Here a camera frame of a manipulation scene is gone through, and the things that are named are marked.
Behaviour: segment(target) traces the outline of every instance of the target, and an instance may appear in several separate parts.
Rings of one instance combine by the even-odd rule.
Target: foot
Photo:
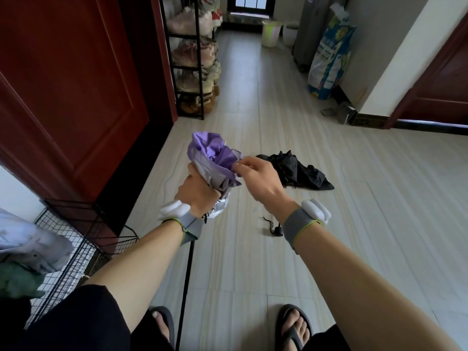
[[[156,319],[156,323],[159,327],[159,330],[161,330],[162,335],[164,335],[167,338],[167,341],[169,342],[169,328],[164,323],[164,319],[162,318],[161,313],[153,312],[153,318]]]
[[[281,335],[283,335],[291,326],[296,328],[297,335],[299,335],[299,339],[301,339],[302,346],[309,341],[310,332],[307,329],[306,321],[301,317],[299,312],[296,309],[293,309],[289,312],[288,318],[283,324],[283,329],[281,330]],[[286,346],[284,347],[283,351],[298,351],[296,345],[292,340],[289,340]]]

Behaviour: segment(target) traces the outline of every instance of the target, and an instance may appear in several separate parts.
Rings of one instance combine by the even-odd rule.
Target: wire basket
[[[72,201],[45,200],[46,208],[35,221],[42,229],[67,237],[73,244],[70,260],[61,271],[49,273],[39,290],[42,298],[31,300],[31,316],[26,327],[40,319],[76,287],[138,240],[135,231],[115,234],[98,207]]]

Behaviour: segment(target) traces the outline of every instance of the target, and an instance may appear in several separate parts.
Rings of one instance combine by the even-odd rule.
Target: person's left hand
[[[219,191],[212,189],[198,173],[193,163],[189,164],[189,176],[185,179],[174,199],[190,205],[190,213],[194,217],[202,217],[209,212],[221,196]]]

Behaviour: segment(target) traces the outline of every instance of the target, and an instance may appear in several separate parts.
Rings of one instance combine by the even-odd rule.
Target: white bucket
[[[297,23],[290,23],[283,27],[283,42],[287,47],[292,47],[297,37],[297,29],[299,25]]]
[[[276,46],[281,25],[277,21],[263,21],[262,46],[271,48]]]

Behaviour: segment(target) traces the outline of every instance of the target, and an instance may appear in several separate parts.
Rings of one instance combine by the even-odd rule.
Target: forearm
[[[283,224],[297,208],[283,198],[270,209]],[[304,229],[294,248],[352,350],[459,350],[424,312],[320,224]]]
[[[132,332],[155,295],[177,252],[183,232],[170,220],[116,256],[86,283],[107,287]]]

